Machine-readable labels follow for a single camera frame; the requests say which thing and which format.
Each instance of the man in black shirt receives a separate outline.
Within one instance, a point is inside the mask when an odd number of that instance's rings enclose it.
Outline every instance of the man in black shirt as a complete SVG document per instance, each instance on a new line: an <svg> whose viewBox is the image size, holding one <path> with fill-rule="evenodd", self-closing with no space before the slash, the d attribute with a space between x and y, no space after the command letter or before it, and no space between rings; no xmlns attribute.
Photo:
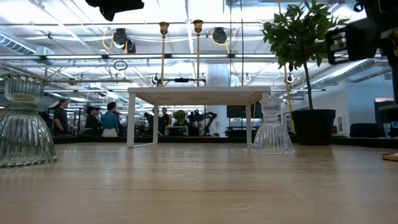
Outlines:
<svg viewBox="0 0 398 224"><path fill-rule="evenodd" d="M87 108L87 118L86 118L86 125L85 128L91 128L94 131L94 136L99 135L99 129L100 129L100 122L98 121L96 114L97 114L97 108L89 106Z"/></svg>
<svg viewBox="0 0 398 224"><path fill-rule="evenodd" d="M54 134L68 134L68 116L65 108L69 105L68 100L61 99L58 108L54 112Z"/></svg>

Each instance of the ceiling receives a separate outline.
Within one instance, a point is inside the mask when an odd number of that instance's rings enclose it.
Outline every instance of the ceiling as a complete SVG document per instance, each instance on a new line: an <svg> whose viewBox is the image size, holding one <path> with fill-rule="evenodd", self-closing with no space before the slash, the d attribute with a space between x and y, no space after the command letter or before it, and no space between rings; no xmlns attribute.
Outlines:
<svg viewBox="0 0 398 224"><path fill-rule="evenodd" d="M270 46L262 41L261 26L264 21L271 21L278 13L277 1L243 0L242 11L239 1L232 6L224 0L143 0L144 9L121 12L115 15L114 21L103 18L98 8L93 8L84 0L2 0L0 2L0 35L36 49L43 46L54 55L112 55L124 54L124 51L113 46L112 33L116 28L127 29L127 36L136 45L136 54L160 54L162 38L160 21L170 23L166 37L167 54L195 54L197 52L196 32L191 21L204 21L200 37L202 54L270 54ZM287 2L298 4L299 1L282 1L282 10ZM352 21L361 19L364 13L355 13L351 5L334 4L332 13L340 18L347 17ZM215 27L222 27L228 35L226 45L218 45L211 38ZM0 45L0 55L19 55L18 52ZM30 73L48 77L54 81L49 88L54 90L84 90L90 84L65 83L69 78L92 80L98 83L103 80L121 80L126 77L130 83L107 82L99 88L104 90L125 90L130 86L151 86L152 78L161 71L161 59L140 58L124 60L128 64L125 71L114 68L116 60L54 60L51 63L36 60L0 60L3 69L19 68ZM233 75L231 85L273 86L283 88L284 69L278 69L277 58L269 59L201 59L200 71L203 78L207 75L208 66L227 63ZM308 64L311 74L323 75L333 67L325 63L318 68L314 63ZM165 59L165 78L195 78L195 57ZM292 74L298 78L304 76L303 68ZM194 82L174 83L169 86L194 86ZM126 93L115 93L121 98L128 98Z"/></svg>

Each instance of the glass vase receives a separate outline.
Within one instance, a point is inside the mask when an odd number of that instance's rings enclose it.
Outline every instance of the glass vase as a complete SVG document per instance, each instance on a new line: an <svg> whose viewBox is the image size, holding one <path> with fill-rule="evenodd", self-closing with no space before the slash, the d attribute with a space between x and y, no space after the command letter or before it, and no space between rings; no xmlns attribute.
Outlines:
<svg viewBox="0 0 398 224"><path fill-rule="evenodd" d="M0 118L0 167L57 161L51 133L36 112L46 81L18 73L2 76L9 111Z"/></svg>
<svg viewBox="0 0 398 224"><path fill-rule="evenodd" d="M260 100L263 122L254 138L254 152L260 154L293 154L289 134L278 120L280 103Z"/></svg>

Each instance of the desk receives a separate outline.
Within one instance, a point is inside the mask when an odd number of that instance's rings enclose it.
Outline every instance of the desk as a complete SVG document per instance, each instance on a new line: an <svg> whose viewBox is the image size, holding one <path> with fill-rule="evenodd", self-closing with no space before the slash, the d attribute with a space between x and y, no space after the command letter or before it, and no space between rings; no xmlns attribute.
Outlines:
<svg viewBox="0 0 398 224"><path fill-rule="evenodd" d="M185 128L185 135L188 136L188 126L166 126L165 136L169 136L170 128Z"/></svg>
<svg viewBox="0 0 398 224"><path fill-rule="evenodd" d="M227 86L227 87L149 87L129 88L129 115L127 127L127 146L142 147L157 144L159 120L154 119L153 143L134 145L134 114L136 97L154 105L154 108L175 105L246 105L246 119L251 119L251 105L261 98L268 100L269 86ZM154 110L158 117L159 110ZM251 122L246 122L246 129L251 130ZM246 132L247 144L252 144L251 131Z"/></svg>

